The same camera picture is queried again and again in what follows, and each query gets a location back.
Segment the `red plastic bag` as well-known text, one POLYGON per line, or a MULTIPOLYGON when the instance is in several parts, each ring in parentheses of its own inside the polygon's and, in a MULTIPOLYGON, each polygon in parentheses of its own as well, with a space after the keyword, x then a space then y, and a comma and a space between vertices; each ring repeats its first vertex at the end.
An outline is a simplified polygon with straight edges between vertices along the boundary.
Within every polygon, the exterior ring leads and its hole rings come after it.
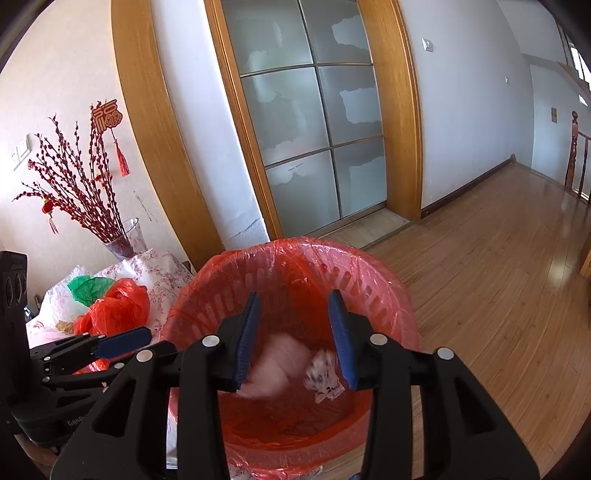
POLYGON ((147 288, 130 278, 116 280, 103 298, 88 307, 74 322, 74 334, 114 336, 148 321, 150 301, 147 288))

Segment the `white patterned paper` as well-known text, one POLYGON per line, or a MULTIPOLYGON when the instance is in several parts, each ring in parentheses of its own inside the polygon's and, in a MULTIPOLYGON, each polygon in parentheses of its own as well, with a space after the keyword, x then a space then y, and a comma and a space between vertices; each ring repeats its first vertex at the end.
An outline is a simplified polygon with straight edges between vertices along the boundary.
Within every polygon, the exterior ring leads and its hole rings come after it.
POLYGON ((335 353, 320 350, 311 358, 304 373, 304 388, 315 394, 315 403, 335 400, 346 391, 337 374, 335 353))

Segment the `pink paper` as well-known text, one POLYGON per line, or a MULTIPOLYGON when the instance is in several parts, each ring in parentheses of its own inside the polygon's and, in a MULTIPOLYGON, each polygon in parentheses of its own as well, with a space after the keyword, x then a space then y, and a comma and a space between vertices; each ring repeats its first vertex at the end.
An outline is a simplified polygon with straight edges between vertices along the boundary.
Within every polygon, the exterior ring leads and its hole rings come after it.
POLYGON ((287 334, 273 335, 236 395, 252 400, 276 398, 291 380, 304 375, 310 361, 311 351, 303 343, 287 334))

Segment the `white plastic bag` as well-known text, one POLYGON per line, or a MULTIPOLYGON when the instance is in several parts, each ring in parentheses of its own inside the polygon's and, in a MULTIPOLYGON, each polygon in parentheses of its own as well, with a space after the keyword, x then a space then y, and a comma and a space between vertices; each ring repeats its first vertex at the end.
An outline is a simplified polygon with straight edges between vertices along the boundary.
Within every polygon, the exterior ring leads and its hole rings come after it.
POLYGON ((74 333, 74 322, 85 315, 88 307, 77 301, 69 283, 80 276, 89 276, 83 266, 76 266, 66 277, 50 288, 41 302, 40 312, 33 320, 33 329, 53 329, 63 334, 74 333))

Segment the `green plastic bag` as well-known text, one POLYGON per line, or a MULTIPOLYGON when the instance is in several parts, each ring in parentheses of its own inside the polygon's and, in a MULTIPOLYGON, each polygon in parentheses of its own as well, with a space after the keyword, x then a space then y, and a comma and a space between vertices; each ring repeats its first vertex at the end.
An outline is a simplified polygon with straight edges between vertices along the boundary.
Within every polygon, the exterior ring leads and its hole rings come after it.
POLYGON ((103 298, 114 283, 113 279, 107 277, 80 275, 73 278, 67 287, 76 302, 90 307, 98 299, 103 298))

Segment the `floral white table cloth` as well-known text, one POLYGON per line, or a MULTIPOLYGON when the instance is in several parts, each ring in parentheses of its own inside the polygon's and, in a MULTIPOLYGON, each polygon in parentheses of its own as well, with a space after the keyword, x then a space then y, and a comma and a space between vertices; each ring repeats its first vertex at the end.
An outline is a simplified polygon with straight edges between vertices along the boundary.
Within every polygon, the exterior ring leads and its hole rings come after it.
MULTIPOLYGON (((161 253, 154 249, 113 264, 96 275, 113 280, 130 278, 138 285, 147 288, 150 311, 146 326, 152 332, 154 339, 159 336, 159 331, 165 324, 169 310, 175 304, 180 290, 193 278, 189 270, 172 254, 161 253)), ((28 344, 31 348, 74 334, 63 334, 53 329, 33 329, 33 320, 26 323, 28 344)))

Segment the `glass vase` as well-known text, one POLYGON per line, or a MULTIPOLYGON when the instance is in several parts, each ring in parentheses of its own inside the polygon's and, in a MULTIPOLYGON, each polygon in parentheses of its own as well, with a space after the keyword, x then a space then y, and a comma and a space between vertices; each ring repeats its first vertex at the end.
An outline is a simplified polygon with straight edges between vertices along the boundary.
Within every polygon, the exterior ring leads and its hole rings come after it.
POLYGON ((105 248, 119 261, 131 259, 135 255, 145 253, 148 250, 140 221, 137 217, 130 218, 123 222, 123 233, 112 240, 104 243, 105 248))

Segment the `small red lantern ornament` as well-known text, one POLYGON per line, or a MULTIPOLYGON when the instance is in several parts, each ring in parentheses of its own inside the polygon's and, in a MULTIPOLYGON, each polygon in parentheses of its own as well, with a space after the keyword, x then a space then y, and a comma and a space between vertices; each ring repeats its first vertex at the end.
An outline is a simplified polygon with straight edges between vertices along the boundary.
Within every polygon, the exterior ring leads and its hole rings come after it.
POLYGON ((49 198, 44 199, 42 212, 48 217, 48 224, 53 234, 58 234, 58 229, 53 220, 53 208, 54 204, 53 201, 49 198))

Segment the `red berry branches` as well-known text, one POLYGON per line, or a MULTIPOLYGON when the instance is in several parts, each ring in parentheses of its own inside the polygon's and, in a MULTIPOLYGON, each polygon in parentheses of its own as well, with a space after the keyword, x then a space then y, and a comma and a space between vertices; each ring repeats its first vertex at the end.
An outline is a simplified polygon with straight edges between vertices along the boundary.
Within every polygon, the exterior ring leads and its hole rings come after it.
POLYGON ((111 242, 123 233, 123 221, 102 135, 91 126, 88 148, 83 151, 78 127, 68 140, 57 117, 50 121, 55 139, 37 133, 39 152, 27 162, 37 179, 25 183, 14 199, 38 198, 43 207, 44 199, 49 198, 53 213, 60 211, 101 242, 111 242))

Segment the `red fu knot ornament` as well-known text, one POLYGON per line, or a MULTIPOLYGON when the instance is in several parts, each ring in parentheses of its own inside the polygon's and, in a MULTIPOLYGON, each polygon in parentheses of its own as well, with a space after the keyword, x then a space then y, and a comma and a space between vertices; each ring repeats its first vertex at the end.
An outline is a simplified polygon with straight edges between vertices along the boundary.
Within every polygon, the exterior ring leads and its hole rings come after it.
POLYGON ((99 134, 103 134, 105 131, 110 132, 115 145, 120 176, 127 177, 130 174, 129 165, 114 134, 114 128, 117 127, 123 119, 123 115, 118 109, 117 100, 112 99, 103 103, 98 102, 95 106, 92 106, 91 119, 95 130, 99 134))

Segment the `wooden stair railing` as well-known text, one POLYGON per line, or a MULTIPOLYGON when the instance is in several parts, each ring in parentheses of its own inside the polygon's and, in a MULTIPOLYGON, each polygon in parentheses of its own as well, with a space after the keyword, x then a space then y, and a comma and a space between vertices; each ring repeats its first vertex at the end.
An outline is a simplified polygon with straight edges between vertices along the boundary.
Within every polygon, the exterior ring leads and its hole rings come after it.
POLYGON ((579 128, 579 115, 573 110, 571 113, 571 141, 569 147, 568 163, 564 179, 564 188, 576 194, 578 199, 583 197, 583 187, 586 177, 587 161, 590 151, 590 136, 579 128), (578 184, 575 184, 576 165, 579 152, 579 142, 583 141, 582 167, 578 184))

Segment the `frosted glass sliding door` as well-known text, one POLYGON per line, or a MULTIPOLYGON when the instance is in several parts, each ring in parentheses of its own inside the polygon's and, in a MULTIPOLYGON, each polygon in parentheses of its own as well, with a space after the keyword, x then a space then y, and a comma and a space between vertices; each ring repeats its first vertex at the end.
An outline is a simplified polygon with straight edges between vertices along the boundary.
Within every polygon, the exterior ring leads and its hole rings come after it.
POLYGON ((245 100, 287 237, 384 203, 375 68, 355 1, 225 1, 245 100))

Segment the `wooden arch frame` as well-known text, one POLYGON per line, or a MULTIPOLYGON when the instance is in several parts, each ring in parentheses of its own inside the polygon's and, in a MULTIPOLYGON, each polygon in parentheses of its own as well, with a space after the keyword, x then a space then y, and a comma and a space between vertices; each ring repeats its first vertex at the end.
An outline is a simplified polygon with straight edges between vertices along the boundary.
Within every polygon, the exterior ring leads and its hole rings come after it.
POLYGON ((168 95, 149 1, 113 1, 111 30, 131 128, 156 196, 195 269, 223 251, 168 95))

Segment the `white wall switch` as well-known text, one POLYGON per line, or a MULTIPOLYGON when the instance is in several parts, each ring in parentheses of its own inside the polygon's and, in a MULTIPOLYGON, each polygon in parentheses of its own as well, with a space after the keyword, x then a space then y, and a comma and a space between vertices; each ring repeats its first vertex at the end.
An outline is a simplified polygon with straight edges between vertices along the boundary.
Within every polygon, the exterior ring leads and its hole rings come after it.
POLYGON ((434 45, 432 43, 431 40, 423 38, 422 39, 422 43, 423 43, 423 48, 425 51, 427 52, 433 52, 434 51, 434 45))

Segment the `wooden door frame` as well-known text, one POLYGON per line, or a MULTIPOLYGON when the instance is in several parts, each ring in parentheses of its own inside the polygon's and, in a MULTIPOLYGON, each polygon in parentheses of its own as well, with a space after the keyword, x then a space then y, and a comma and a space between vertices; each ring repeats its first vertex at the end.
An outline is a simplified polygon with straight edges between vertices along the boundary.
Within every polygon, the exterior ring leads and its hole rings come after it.
MULTIPOLYGON (((372 50, 383 119, 386 207, 417 221, 422 211, 423 129, 417 75, 404 15, 397 1, 360 1, 358 5, 372 50)), ((264 173, 222 3, 206 1, 204 6, 232 120, 266 233, 270 239, 280 239, 283 229, 264 173)))

